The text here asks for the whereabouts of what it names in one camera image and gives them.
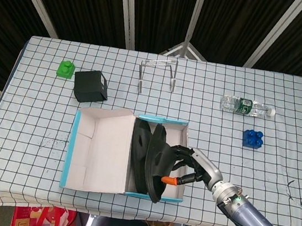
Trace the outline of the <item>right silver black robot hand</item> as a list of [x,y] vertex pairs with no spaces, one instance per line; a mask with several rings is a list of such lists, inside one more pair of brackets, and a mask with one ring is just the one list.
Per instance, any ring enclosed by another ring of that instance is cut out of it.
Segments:
[[188,166],[194,169],[191,174],[182,177],[164,176],[161,181],[172,186],[181,186],[187,183],[204,182],[209,191],[213,189],[217,182],[223,180],[219,169],[205,156],[199,149],[191,149],[181,145],[173,146],[173,152],[178,162],[174,165],[173,171],[182,166]]

